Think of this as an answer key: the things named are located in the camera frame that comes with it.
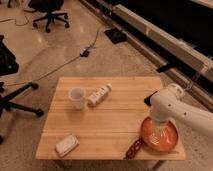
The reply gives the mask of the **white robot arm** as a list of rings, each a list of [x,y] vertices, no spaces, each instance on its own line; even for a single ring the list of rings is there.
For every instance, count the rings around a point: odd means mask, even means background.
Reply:
[[[184,89],[175,83],[154,93],[150,98],[151,118],[164,123],[172,117],[213,139],[213,113],[182,102],[184,95]]]

